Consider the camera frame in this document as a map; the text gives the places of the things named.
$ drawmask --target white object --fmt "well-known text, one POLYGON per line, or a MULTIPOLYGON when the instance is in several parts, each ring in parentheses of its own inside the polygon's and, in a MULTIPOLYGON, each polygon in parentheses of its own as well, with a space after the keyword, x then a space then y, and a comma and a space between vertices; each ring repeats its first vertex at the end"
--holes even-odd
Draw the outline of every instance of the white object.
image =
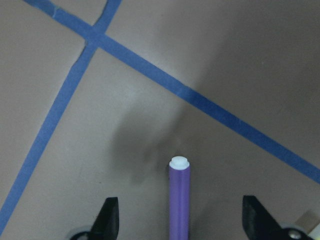
POLYGON ((169 166, 174 170, 185 170, 190 166, 190 163, 184 156, 175 156, 169 162, 169 166))

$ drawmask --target purple marker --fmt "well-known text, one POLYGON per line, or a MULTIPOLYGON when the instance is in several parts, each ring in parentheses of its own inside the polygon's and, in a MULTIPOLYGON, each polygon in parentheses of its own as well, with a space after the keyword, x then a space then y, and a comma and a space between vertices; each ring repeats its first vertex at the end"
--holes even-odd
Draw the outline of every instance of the purple marker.
POLYGON ((188 240, 190 163, 175 156, 169 163, 170 227, 169 240, 188 240))

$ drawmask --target metal bolt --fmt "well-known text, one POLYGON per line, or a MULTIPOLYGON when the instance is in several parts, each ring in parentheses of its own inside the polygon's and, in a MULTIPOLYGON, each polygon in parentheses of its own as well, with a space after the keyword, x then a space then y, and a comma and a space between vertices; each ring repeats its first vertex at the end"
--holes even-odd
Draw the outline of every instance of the metal bolt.
POLYGON ((301 233, 296 231, 296 230, 290 230, 288 232, 288 235, 289 235, 290 238, 296 239, 296 240, 301 239, 301 237, 302 237, 301 233))

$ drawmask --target purple stick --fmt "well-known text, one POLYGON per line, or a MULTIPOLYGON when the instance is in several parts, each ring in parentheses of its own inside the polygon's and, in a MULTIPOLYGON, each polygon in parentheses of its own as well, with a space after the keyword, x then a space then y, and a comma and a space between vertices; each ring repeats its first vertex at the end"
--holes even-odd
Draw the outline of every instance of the purple stick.
POLYGON ((169 240, 188 240, 190 164, 183 156, 175 156, 169 163, 169 240))

